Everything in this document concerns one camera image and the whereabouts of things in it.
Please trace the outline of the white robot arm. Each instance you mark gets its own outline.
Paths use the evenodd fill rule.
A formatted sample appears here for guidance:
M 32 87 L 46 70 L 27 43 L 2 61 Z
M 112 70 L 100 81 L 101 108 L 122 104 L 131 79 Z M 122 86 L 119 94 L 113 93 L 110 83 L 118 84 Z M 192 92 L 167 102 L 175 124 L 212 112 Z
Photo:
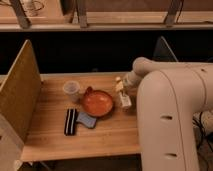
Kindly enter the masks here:
M 138 57 L 124 86 L 137 89 L 142 171 L 199 171 L 193 115 L 213 109 L 213 63 Z

